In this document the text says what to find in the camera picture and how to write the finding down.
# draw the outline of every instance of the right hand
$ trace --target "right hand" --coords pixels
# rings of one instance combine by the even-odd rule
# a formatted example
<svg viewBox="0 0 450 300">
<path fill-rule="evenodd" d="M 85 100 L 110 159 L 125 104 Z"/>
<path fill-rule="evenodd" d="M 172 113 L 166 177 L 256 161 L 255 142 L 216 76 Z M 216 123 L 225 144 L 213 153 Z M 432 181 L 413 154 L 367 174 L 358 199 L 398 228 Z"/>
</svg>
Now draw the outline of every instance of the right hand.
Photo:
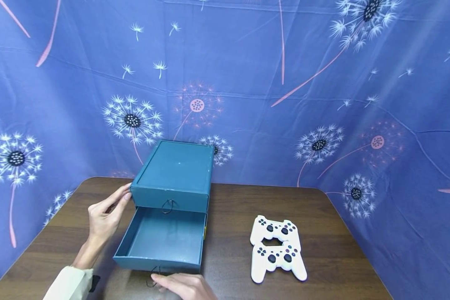
<svg viewBox="0 0 450 300">
<path fill-rule="evenodd" d="M 178 273 L 163 276 L 152 274 L 152 279 L 162 288 L 174 292 L 183 300 L 218 300 L 202 275 Z"/>
</svg>

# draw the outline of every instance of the brown tabletop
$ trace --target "brown tabletop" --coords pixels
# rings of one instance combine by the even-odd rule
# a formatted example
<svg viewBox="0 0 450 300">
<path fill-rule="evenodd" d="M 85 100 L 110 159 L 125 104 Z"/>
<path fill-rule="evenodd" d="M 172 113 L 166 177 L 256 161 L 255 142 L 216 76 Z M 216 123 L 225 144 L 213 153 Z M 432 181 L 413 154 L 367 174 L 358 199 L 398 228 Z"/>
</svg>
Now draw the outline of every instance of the brown tabletop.
<svg viewBox="0 0 450 300">
<path fill-rule="evenodd" d="M 129 179 L 84 181 L 0 281 L 0 300 L 40 300 L 88 235 L 89 205 Z M 314 189 L 213 184 L 202 263 L 203 276 L 221 300 L 391 299 L 327 196 Z M 129 203 L 114 240 L 95 265 L 101 276 L 89 300 L 165 300 L 170 293 L 146 285 L 150 273 L 119 268 L 112 256 L 133 217 Z M 267 272 L 261 285 L 250 278 L 250 233 L 257 215 L 293 221 L 299 231 L 305 282 L 292 272 Z"/>
</svg>

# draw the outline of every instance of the white game controller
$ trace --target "white game controller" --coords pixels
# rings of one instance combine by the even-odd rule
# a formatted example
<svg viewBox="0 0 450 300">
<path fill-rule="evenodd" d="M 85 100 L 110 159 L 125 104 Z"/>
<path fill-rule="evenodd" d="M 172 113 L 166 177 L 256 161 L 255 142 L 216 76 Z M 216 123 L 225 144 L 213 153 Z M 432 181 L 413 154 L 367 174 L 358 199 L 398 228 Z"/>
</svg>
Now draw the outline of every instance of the white game controller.
<svg viewBox="0 0 450 300">
<path fill-rule="evenodd" d="M 298 229 L 289 220 L 283 222 L 276 222 L 267 220 L 263 215 L 258 215 L 253 222 L 252 233 L 250 235 L 250 243 L 255 246 L 256 243 L 263 239 L 271 240 L 278 239 L 281 242 L 290 241 L 298 252 L 300 252 L 300 237 L 298 236 Z"/>
<path fill-rule="evenodd" d="M 285 271 L 292 271 L 300 281 L 307 280 L 307 270 L 303 264 L 300 251 L 288 241 L 282 246 L 265 246 L 258 242 L 253 246 L 252 280 L 262 283 L 267 271 L 273 272 L 277 267 Z"/>
</svg>

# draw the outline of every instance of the open drawer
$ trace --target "open drawer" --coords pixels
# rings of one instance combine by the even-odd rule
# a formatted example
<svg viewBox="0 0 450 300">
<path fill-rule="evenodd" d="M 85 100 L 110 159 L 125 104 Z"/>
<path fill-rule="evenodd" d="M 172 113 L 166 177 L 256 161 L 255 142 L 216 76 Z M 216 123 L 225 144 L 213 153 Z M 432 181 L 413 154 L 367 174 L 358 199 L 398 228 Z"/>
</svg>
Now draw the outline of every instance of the open drawer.
<svg viewBox="0 0 450 300">
<path fill-rule="evenodd" d="M 199 274 L 206 222 L 202 212 L 137 207 L 113 258 L 126 269 Z"/>
</svg>

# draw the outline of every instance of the left hand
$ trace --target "left hand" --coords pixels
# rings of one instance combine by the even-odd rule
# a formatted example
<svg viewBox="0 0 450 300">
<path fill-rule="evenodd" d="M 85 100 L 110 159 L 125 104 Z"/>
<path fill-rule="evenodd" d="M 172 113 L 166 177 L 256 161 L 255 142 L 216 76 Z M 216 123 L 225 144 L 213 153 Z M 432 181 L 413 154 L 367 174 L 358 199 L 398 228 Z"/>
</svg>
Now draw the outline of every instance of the left hand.
<svg viewBox="0 0 450 300">
<path fill-rule="evenodd" d="M 90 219 L 89 240 L 105 244 L 117 231 L 125 206 L 131 199 L 130 184 L 121 186 L 111 196 L 88 208 Z"/>
</svg>

